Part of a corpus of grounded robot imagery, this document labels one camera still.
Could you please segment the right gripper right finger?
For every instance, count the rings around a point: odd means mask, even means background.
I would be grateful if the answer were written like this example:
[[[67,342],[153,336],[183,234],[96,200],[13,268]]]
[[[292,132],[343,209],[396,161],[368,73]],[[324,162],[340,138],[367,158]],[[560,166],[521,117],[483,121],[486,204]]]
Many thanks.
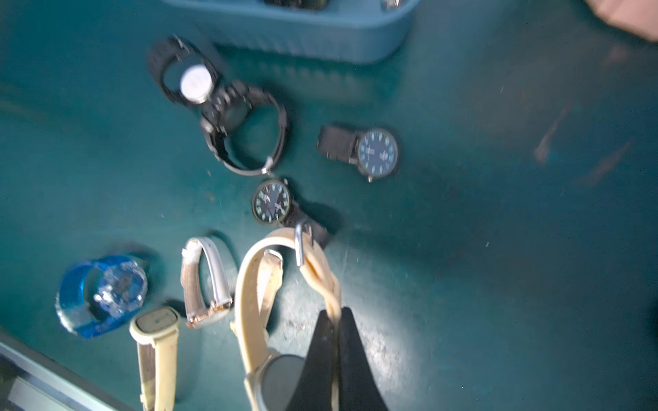
[[[339,322],[339,410],[388,410],[348,307],[342,308]]]

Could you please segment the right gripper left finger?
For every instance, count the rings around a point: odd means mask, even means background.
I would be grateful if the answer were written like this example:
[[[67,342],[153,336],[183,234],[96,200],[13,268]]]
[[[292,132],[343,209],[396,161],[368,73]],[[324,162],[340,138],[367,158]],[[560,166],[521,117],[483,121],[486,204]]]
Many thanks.
[[[338,335],[327,311],[318,315],[303,369],[286,410],[333,410]]]

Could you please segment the cream strap round watch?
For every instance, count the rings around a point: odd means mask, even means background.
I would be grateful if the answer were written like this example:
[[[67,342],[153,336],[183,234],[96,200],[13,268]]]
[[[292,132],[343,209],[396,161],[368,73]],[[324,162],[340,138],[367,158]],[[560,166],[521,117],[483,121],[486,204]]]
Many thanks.
[[[245,390],[254,410],[286,410],[300,378],[306,356],[281,354],[269,347],[267,320],[272,302],[281,287],[282,276],[267,284],[264,294],[258,289],[260,266],[274,247],[290,248],[296,253],[297,266],[308,286],[325,300],[325,309],[338,335],[342,317],[340,284],[330,269],[323,249],[314,240],[307,223],[295,229],[276,229],[248,250],[236,282],[236,335],[245,369]],[[339,407],[339,352],[334,377],[333,405]]]

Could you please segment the black dial leather strap watch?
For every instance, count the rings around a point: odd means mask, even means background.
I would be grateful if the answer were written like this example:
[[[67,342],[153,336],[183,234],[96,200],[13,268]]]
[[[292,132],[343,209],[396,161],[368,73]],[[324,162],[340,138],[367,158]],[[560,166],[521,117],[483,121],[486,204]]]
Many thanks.
[[[306,222],[314,240],[325,248],[330,241],[327,229],[313,220],[293,199],[286,179],[269,179],[261,183],[250,202],[251,212],[256,221],[268,226],[295,229]]]

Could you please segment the small black watch white face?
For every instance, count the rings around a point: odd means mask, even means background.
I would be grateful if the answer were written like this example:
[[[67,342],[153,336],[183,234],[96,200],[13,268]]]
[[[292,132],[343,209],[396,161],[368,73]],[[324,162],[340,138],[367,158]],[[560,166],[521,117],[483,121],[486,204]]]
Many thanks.
[[[165,82],[166,72],[172,65],[190,57],[200,58],[200,63],[183,71],[177,90],[169,88]],[[147,72],[167,99],[184,106],[207,102],[220,78],[219,70],[209,58],[186,39],[174,34],[152,45],[147,53],[146,65]]]

